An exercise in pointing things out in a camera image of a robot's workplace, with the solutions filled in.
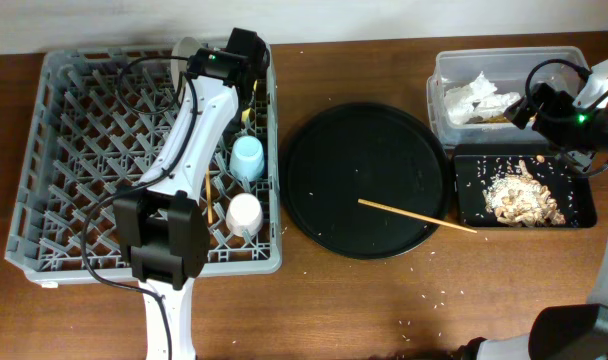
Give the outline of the wooden chopstick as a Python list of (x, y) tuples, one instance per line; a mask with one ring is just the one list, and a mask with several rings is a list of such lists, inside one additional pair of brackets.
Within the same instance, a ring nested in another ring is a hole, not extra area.
[(207, 205), (207, 222), (208, 225), (213, 224), (213, 205), (212, 205), (212, 191), (211, 191), (211, 177), (210, 177), (210, 165), (207, 166), (204, 178), (205, 187), (205, 199)]
[(398, 215), (402, 215), (408, 218), (413, 218), (413, 219), (417, 219), (417, 220), (421, 220), (424, 222), (428, 222), (428, 223), (432, 223), (432, 224), (436, 224), (436, 225), (440, 225), (440, 226), (445, 226), (445, 227), (449, 227), (452, 229), (457, 229), (457, 230), (461, 230), (467, 233), (472, 233), (472, 234), (477, 234), (478, 232), (472, 228), (468, 228), (468, 227), (464, 227), (461, 225), (457, 225), (454, 223), (449, 223), (446, 222), (444, 220), (439, 220), (436, 218), (432, 218), (432, 217), (428, 217), (425, 215), (421, 215), (418, 213), (414, 213), (414, 212), (410, 212), (410, 211), (406, 211), (403, 209), (399, 209), (399, 208), (395, 208), (395, 207), (391, 207), (388, 205), (384, 205), (384, 204), (380, 204), (380, 203), (376, 203), (373, 201), (369, 201), (369, 200), (365, 200), (365, 199), (361, 199), (359, 198), (357, 200), (358, 204), (361, 205), (365, 205), (371, 208), (375, 208), (375, 209), (379, 209), (379, 210), (383, 210), (385, 212), (389, 212), (389, 213), (394, 213), (394, 214), (398, 214)]

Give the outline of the yellow bowl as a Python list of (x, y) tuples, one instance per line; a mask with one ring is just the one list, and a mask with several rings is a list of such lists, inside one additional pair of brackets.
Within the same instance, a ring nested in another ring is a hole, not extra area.
[[(255, 83), (254, 83), (254, 85), (253, 85), (253, 96), (255, 96), (255, 95), (256, 95), (257, 84), (258, 84), (258, 82), (255, 82)], [(249, 119), (250, 119), (250, 113), (251, 113), (251, 108), (248, 108), (248, 109), (244, 110), (244, 111), (241, 113), (241, 122), (242, 122), (244, 125), (246, 125), (246, 124), (249, 122)]]

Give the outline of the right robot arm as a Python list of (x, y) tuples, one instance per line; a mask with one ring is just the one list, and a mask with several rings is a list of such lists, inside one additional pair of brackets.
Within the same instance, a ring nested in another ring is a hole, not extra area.
[[(608, 59), (591, 69), (576, 67), (585, 86), (576, 97), (546, 84), (525, 85), (507, 108), (519, 129), (530, 125), (571, 164), (574, 152), (608, 154)], [(608, 160), (601, 167), (608, 169)], [(476, 338), (457, 359), (608, 359), (608, 237), (599, 274), (586, 303), (543, 309), (526, 335), (505, 340)]]

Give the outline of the brown snack wrapper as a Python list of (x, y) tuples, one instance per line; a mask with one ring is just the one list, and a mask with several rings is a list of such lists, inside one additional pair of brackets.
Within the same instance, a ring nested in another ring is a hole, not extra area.
[(510, 123), (515, 119), (522, 119), (522, 116), (509, 116), (506, 117), (503, 114), (491, 116), (488, 118), (483, 118), (481, 116), (476, 116), (471, 118), (468, 123), (469, 124), (488, 124), (488, 123)]

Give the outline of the grey round plate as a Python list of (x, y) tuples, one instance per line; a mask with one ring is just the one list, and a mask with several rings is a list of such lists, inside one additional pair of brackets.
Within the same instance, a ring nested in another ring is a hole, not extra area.
[(170, 71), (173, 86), (176, 91), (180, 91), (179, 99), (183, 99), (183, 86), (180, 84), (180, 73), (187, 69), (187, 60), (195, 55), (203, 47), (203, 44), (193, 37), (184, 37), (176, 43), (171, 55), (174, 59), (170, 60)]

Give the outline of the white paper napkin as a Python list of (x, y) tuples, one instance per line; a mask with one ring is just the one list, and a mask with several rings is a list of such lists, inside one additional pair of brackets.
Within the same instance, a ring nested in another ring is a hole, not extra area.
[(467, 85), (447, 90), (444, 106), (452, 124), (467, 125), (476, 116), (504, 115), (505, 110), (520, 99), (518, 92), (498, 93), (496, 85), (481, 72)]

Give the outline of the pink plastic cup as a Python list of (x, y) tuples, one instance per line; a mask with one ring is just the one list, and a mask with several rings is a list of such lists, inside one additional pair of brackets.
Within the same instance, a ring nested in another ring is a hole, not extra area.
[(234, 196), (229, 203), (225, 221), (234, 236), (242, 237), (244, 232), (250, 236), (258, 234), (263, 224), (260, 201), (249, 193)]

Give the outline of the light blue plastic cup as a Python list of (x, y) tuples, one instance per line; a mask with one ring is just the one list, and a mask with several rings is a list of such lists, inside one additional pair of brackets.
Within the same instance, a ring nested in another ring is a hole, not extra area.
[(238, 138), (232, 148), (229, 170), (239, 181), (260, 179), (264, 173), (264, 150), (262, 143), (253, 136)]

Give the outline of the rice and peanut shell scraps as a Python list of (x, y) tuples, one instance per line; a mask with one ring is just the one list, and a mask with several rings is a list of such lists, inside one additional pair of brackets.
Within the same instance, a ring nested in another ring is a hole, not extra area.
[(562, 227), (563, 215), (546, 186), (536, 181), (520, 161), (521, 173), (493, 183), (484, 194), (501, 227)]

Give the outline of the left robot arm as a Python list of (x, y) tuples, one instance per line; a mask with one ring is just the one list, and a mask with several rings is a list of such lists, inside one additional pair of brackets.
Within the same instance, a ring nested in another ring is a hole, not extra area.
[(162, 150), (113, 201), (121, 255), (145, 298), (149, 359), (196, 356), (189, 297), (210, 243), (203, 182), (221, 136), (250, 107), (269, 65), (254, 31), (233, 29), (221, 50), (198, 47), (180, 74), (180, 110)]

